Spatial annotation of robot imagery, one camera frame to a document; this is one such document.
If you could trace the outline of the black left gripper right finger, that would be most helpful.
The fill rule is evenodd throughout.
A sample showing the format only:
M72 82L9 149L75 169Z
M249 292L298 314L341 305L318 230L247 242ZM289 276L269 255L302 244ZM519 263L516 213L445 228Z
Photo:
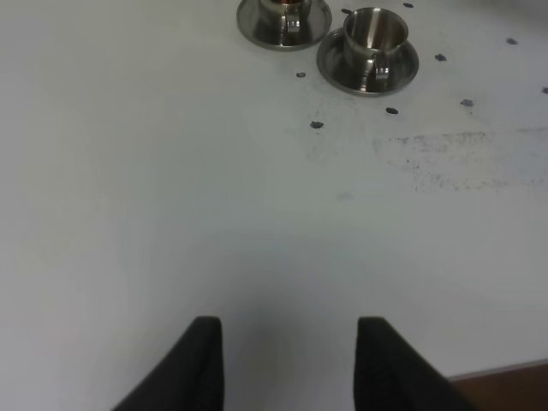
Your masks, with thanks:
M380 317L358 320L353 398L356 410L475 409Z

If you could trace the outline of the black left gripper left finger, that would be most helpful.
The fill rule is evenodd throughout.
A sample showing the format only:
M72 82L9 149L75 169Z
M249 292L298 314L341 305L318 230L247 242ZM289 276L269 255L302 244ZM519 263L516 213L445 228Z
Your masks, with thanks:
M218 317L198 317L172 350L117 406L117 410L222 410L223 328Z

